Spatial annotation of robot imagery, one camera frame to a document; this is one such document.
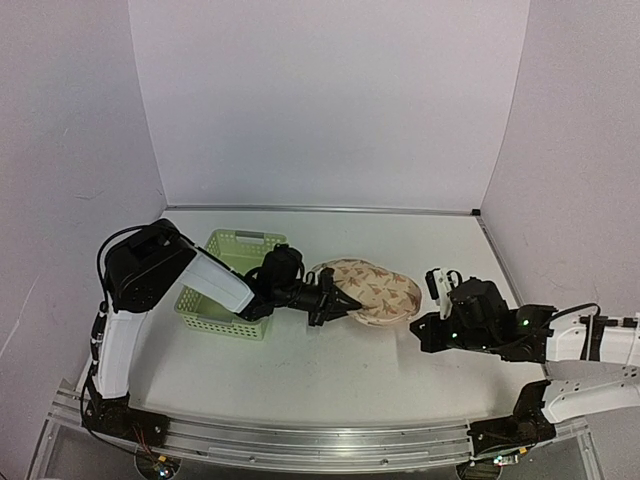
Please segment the floral mesh laundry bag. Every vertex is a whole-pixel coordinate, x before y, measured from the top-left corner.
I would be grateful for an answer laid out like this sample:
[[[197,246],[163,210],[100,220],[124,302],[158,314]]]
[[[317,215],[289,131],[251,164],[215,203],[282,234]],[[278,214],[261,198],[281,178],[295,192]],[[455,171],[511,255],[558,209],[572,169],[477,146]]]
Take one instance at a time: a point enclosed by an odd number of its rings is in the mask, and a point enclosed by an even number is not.
[[[315,265],[311,271],[334,270],[335,285],[361,304],[348,315],[361,324],[387,327],[415,318],[422,292],[410,277],[361,259],[336,259]]]

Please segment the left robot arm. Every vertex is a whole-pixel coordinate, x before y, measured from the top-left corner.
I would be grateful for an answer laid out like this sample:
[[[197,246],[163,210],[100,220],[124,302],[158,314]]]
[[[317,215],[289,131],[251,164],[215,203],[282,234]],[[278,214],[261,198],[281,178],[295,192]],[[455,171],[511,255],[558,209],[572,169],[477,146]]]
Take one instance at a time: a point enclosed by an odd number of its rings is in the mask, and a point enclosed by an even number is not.
[[[119,401],[129,397],[135,344],[148,313],[179,283],[247,322],[279,308],[303,311],[310,326],[361,308],[334,280],[329,267],[308,272],[302,254],[275,245],[260,265],[240,273],[183,234],[170,220],[123,229],[99,248],[97,273],[104,299],[91,334],[92,363],[86,385],[94,417],[114,437],[134,428]]]

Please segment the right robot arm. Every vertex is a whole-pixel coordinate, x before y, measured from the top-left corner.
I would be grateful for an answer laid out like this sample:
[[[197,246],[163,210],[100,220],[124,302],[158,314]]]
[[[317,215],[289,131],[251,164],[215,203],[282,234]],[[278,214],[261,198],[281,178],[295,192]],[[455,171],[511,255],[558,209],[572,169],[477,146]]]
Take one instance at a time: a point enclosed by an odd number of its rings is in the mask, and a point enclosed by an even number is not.
[[[428,313],[411,322],[423,352],[447,350],[496,355],[506,362],[584,362],[613,365],[587,379],[547,380],[522,388],[503,433],[524,443],[543,426],[639,404],[639,319],[609,317],[588,303],[559,311],[552,306],[510,309],[463,301],[447,317]]]

